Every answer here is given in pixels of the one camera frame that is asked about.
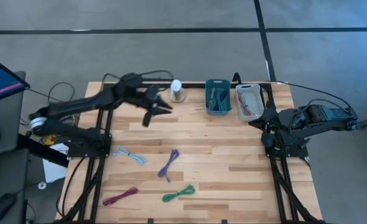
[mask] tape roll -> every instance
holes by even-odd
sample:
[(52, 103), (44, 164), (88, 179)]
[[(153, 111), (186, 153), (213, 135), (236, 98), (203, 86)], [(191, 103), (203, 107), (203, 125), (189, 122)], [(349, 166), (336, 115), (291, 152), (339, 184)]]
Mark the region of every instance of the tape roll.
[(39, 183), (39, 189), (40, 190), (43, 190), (43, 189), (46, 189), (46, 188), (47, 188), (47, 183), (45, 183), (45, 182)]

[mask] black floor stripe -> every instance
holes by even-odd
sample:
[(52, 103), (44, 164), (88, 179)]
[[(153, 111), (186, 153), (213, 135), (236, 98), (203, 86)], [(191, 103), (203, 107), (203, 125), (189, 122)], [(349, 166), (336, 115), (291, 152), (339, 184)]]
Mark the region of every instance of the black floor stripe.
[(267, 28), (266, 32), (367, 32), (367, 27)]
[(185, 33), (243, 33), (259, 32), (258, 28), (159, 28), (159, 29), (80, 29), (80, 30), (0, 30), (0, 35), (11, 34), (185, 34)]
[(186, 33), (246, 33), (260, 32), (367, 32), (367, 27), (339, 28), (253, 28), (253, 27), (216, 27), (216, 28), (155, 28), (155, 29), (80, 29), (80, 30), (0, 30), (0, 35), (42, 35), (42, 34), (186, 34)]
[(259, 26), (259, 33), (261, 34), (262, 48), (264, 49), (265, 60), (267, 61), (267, 69), (269, 74), (269, 81), (276, 81), (275, 70), (273, 68), (271, 50), (269, 49), (268, 38), (264, 25), (264, 18), (262, 17), (261, 5), (259, 0), (254, 0), (256, 7), (257, 20)]

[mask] white plastic bin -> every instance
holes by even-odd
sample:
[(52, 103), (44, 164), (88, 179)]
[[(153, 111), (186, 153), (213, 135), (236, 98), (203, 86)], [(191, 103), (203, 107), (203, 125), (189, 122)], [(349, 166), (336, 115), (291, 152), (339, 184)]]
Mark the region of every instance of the white plastic bin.
[[(244, 84), (236, 86), (236, 107), (238, 109), (239, 120), (243, 122), (252, 121), (259, 118), (264, 112), (264, 105), (260, 95), (261, 87), (258, 84)], [(238, 93), (243, 93), (246, 98), (246, 107), (251, 110), (253, 115), (247, 116), (244, 106), (239, 101)]]

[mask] gray floor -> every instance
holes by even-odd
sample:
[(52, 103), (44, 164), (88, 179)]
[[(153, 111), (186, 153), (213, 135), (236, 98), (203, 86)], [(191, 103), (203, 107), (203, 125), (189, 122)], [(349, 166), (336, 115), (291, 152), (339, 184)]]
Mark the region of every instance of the gray floor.
[[(367, 27), (367, 1), (262, 0), (266, 27)], [(251, 0), (0, 0), (3, 29), (114, 29), (156, 27), (257, 27)], [(268, 34), (278, 80), (329, 91), (367, 117), (367, 32)], [(32, 88), (47, 93), (70, 82), (75, 98), (89, 81), (107, 72), (122, 75), (167, 69), (181, 80), (267, 80), (258, 33), (0, 35), (0, 62), (25, 70)], [(324, 97), (292, 88), (296, 106)], [(61, 86), (55, 97), (68, 99)], [(47, 104), (25, 92), (26, 117)], [(367, 133), (324, 133), (309, 145), (312, 175), (325, 220), (367, 223)], [(29, 181), (42, 180), (41, 161), (32, 158)], [(55, 217), (63, 181), (47, 190), (29, 189), (39, 222)]]

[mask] red cable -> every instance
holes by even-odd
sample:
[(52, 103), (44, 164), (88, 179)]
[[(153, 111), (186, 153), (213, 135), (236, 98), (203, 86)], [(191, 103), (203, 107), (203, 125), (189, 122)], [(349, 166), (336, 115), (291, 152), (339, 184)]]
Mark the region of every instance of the red cable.
[(238, 98), (241, 106), (244, 108), (246, 116), (254, 116), (254, 113), (250, 110), (250, 108), (248, 108), (248, 105), (246, 104), (246, 100), (244, 99), (244, 93), (239, 92)]
[(131, 187), (130, 189), (128, 189), (125, 193), (121, 194), (121, 195), (117, 195), (114, 197), (110, 197), (110, 198), (106, 198), (103, 200), (102, 204), (104, 206), (108, 206), (108, 205), (112, 205), (113, 203), (115, 203), (117, 200), (122, 199), (123, 197), (127, 197), (130, 195), (135, 194), (136, 192), (138, 192), (138, 189), (136, 187)]

